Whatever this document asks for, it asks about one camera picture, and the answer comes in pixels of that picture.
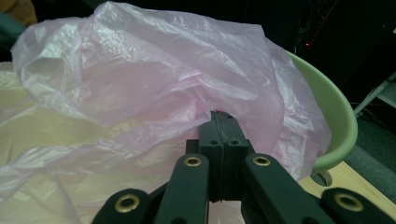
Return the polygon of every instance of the plastic bag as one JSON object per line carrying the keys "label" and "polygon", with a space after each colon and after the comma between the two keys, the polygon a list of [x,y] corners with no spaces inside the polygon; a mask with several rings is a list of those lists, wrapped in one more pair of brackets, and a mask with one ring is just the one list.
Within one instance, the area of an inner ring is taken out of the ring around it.
{"label": "plastic bag", "polygon": [[[114,192],[153,191],[214,109],[296,179],[330,143],[304,78],[259,25],[105,3],[28,28],[12,54],[23,88],[10,74],[21,97],[0,86],[5,222],[89,223]],[[237,203],[211,208],[211,223],[242,223]]]}

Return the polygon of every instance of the green plastic bowl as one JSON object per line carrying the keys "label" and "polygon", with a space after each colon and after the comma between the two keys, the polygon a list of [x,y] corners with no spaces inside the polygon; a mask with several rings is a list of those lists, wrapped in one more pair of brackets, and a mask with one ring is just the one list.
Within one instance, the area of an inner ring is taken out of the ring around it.
{"label": "green plastic bowl", "polygon": [[315,95],[330,130],[332,141],[325,155],[317,158],[312,174],[332,169],[349,154],[358,137],[358,123],[349,101],[318,69],[289,53]]}

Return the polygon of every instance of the table surface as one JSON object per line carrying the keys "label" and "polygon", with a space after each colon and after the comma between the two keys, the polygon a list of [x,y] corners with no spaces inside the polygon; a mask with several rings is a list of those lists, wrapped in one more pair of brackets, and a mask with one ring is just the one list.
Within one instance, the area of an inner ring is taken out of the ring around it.
{"label": "table surface", "polygon": [[364,196],[366,199],[371,201],[377,207],[381,208],[390,217],[396,220],[396,205],[378,189],[371,185],[367,180],[361,177],[356,171],[354,171],[346,163],[341,162],[331,170],[329,170],[332,176],[332,184],[329,187],[322,187],[317,184],[311,177],[306,177],[301,180],[299,184],[303,189],[312,195],[317,197],[321,196],[321,193],[325,189],[332,188],[344,188],[350,189]]}

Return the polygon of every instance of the brass grommet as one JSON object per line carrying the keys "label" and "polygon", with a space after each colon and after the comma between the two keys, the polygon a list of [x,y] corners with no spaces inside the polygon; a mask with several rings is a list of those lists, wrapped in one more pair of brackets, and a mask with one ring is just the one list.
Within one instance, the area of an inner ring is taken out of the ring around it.
{"label": "brass grommet", "polygon": [[255,157],[253,161],[254,163],[256,163],[256,165],[260,165],[260,166],[268,166],[271,164],[271,161],[263,156]]}
{"label": "brass grommet", "polygon": [[[361,201],[359,201],[359,199],[355,198],[353,195],[350,194],[336,193],[334,195],[334,199],[338,203],[338,205],[352,212],[361,212],[364,208]],[[343,202],[343,199],[349,199],[353,203],[345,203]]]}
{"label": "brass grommet", "polygon": [[[128,204],[127,206],[122,205],[122,202],[128,199],[132,200],[131,204]],[[119,213],[127,213],[127,212],[131,212],[132,210],[135,210],[139,204],[140,204],[139,197],[137,197],[134,194],[125,194],[119,197],[119,199],[116,202],[115,208]]]}
{"label": "brass grommet", "polygon": [[199,166],[201,165],[202,160],[198,157],[188,157],[186,160],[184,160],[184,163],[188,166]]}

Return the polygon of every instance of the pink plastic bag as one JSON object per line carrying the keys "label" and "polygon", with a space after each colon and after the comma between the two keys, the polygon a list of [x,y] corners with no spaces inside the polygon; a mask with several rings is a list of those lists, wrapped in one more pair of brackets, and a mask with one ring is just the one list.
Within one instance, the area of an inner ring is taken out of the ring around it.
{"label": "pink plastic bag", "polygon": [[[91,222],[114,192],[151,192],[166,182],[210,110],[236,117],[255,150],[274,156],[295,179],[309,175],[331,140],[303,76],[259,25],[105,3],[87,19],[31,26],[12,54],[37,105],[1,108],[12,119],[0,120],[0,130],[32,113],[56,113],[68,119],[57,123],[55,116],[43,134],[65,126],[90,126],[87,135],[103,131],[75,144],[25,148],[1,166],[0,211],[10,211],[23,194],[33,206],[52,207],[38,211],[48,220]],[[53,191],[37,198],[34,188]],[[224,204],[211,220],[241,220],[226,215],[234,209]]]}

